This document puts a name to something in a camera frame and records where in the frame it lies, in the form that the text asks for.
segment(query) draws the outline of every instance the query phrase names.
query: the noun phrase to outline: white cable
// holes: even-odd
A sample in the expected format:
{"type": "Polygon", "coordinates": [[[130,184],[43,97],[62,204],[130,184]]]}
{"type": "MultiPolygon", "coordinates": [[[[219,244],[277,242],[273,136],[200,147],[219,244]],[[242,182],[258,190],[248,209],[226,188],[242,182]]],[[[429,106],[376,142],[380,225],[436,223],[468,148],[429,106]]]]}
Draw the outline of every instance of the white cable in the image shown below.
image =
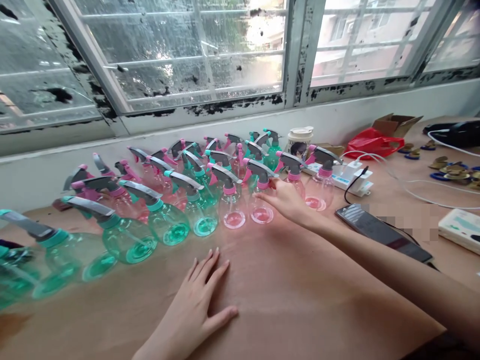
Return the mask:
{"type": "Polygon", "coordinates": [[[476,194],[476,195],[479,195],[480,192],[478,191],[470,191],[470,190],[465,190],[465,189],[461,189],[461,188],[458,188],[458,187],[453,187],[453,186],[450,186],[450,185],[446,185],[446,184],[443,184],[443,183],[440,183],[440,182],[436,182],[436,181],[429,181],[429,180],[402,180],[400,179],[394,172],[393,168],[391,168],[389,165],[388,165],[388,162],[387,160],[378,155],[378,154],[374,154],[374,153],[368,153],[368,152],[365,152],[365,151],[360,151],[360,150],[352,150],[352,151],[347,151],[346,153],[342,154],[340,156],[340,158],[342,158],[344,155],[346,154],[349,154],[349,153],[362,153],[362,155],[360,155],[356,161],[358,161],[361,157],[363,156],[371,156],[372,159],[374,159],[377,163],[379,163],[384,169],[385,171],[392,177],[394,178],[395,180],[398,181],[398,183],[400,184],[401,188],[403,190],[405,190],[407,193],[409,193],[410,195],[416,197],[417,199],[420,199],[424,202],[427,202],[427,203],[431,203],[431,204],[435,204],[435,205],[438,205],[438,206],[441,206],[443,208],[448,208],[448,209],[462,209],[462,210],[480,210],[480,207],[459,207],[459,206],[448,206],[448,205],[444,205],[444,204],[441,204],[441,203],[438,203],[438,202],[435,202],[435,201],[431,201],[431,200],[428,200],[424,197],[421,197],[421,196],[418,196],[417,194],[414,194],[413,192],[411,192],[410,190],[408,190],[404,183],[430,183],[430,184],[435,184],[435,185],[440,185],[440,186],[443,186],[443,187],[446,187],[446,188],[450,188],[450,189],[454,189],[454,190],[457,190],[457,191],[461,191],[461,192],[464,192],[464,193],[469,193],[469,194],[476,194]]]}
{"type": "Polygon", "coordinates": [[[446,146],[447,148],[455,149],[455,150],[457,150],[457,151],[459,151],[459,152],[462,152],[462,153],[465,153],[465,154],[468,154],[468,155],[473,155],[473,156],[476,156],[476,157],[479,157],[479,158],[480,158],[480,154],[476,154],[476,153],[473,153],[473,152],[470,152],[470,151],[462,150],[462,149],[460,149],[460,148],[458,148],[458,147],[455,147],[455,146],[452,146],[452,145],[448,145],[448,144],[446,144],[446,143],[444,143],[444,142],[441,142],[441,141],[437,140],[436,138],[434,138],[433,136],[430,135],[431,133],[446,133],[446,132],[448,132],[448,131],[449,131],[448,129],[429,131],[426,135],[427,135],[430,139],[432,139],[433,141],[435,141],[436,143],[439,143],[439,144],[441,144],[441,145],[443,145],[443,146],[446,146]]]}

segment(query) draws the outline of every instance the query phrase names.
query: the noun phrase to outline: white wall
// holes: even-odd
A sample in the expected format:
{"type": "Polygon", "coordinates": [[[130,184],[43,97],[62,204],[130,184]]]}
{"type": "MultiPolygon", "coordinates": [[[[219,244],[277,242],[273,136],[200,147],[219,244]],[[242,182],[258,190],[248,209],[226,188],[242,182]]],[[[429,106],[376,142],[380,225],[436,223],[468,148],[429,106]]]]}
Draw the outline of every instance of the white wall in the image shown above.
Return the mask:
{"type": "Polygon", "coordinates": [[[169,147],[179,138],[205,142],[204,135],[225,141],[225,132],[248,139],[249,131],[272,128],[286,136],[291,128],[311,125],[315,143],[344,143],[372,121],[389,113],[431,119],[443,115],[474,116],[480,111],[475,94],[480,93],[480,79],[431,86],[395,94],[333,102],[258,116],[204,123],[130,138],[109,139],[53,148],[0,158],[0,208],[25,212],[48,206],[62,194],[66,177],[79,164],[87,164],[98,174],[92,160],[97,152],[114,169],[120,159],[133,157],[127,146],[151,152],[169,147]]]}

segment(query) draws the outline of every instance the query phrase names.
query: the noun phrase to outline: red plastic bag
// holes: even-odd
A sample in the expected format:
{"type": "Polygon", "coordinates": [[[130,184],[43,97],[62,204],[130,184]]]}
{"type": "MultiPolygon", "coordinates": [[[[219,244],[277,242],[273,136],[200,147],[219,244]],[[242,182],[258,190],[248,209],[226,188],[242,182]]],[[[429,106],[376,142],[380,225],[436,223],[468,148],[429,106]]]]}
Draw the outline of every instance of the red plastic bag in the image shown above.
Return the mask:
{"type": "MultiPolygon", "coordinates": [[[[404,145],[405,140],[402,137],[383,136],[380,131],[373,127],[369,127],[348,142],[346,152],[360,150],[369,154],[377,154],[385,158],[403,148],[404,145]],[[392,143],[397,143],[398,146],[394,147],[392,143]]],[[[351,152],[345,156],[349,158],[358,158],[360,155],[360,152],[351,152]]],[[[363,160],[370,160],[371,158],[371,156],[362,157],[363,160]]]]}

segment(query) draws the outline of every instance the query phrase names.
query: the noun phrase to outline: cardboard box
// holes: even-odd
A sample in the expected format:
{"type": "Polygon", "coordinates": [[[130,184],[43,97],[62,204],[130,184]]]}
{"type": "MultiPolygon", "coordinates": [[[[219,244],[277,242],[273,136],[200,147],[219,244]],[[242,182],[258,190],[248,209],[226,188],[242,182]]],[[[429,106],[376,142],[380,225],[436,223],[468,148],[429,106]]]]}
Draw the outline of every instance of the cardboard box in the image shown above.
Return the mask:
{"type": "Polygon", "coordinates": [[[418,123],[423,116],[394,115],[393,113],[378,118],[372,127],[391,138],[403,138],[410,128],[418,123]]]}

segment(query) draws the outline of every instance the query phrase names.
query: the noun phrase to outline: hand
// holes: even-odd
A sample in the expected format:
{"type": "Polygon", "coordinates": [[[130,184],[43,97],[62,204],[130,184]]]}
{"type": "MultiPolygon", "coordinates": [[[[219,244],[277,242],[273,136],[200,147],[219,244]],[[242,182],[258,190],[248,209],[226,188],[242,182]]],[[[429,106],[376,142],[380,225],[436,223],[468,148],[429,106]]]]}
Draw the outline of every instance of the hand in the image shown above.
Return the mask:
{"type": "Polygon", "coordinates": [[[276,189],[276,196],[270,196],[263,192],[255,193],[258,199],[269,203],[278,210],[285,218],[299,224],[306,214],[313,211],[305,204],[293,184],[280,180],[278,177],[270,179],[270,186],[276,189]]]}
{"type": "Polygon", "coordinates": [[[219,256],[217,247],[200,263],[195,258],[165,316],[133,360],[184,360],[238,315],[236,306],[228,306],[212,317],[207,316],[215,287],[230,264],[228,260],[224,262],[206,282],[219,256]]]}

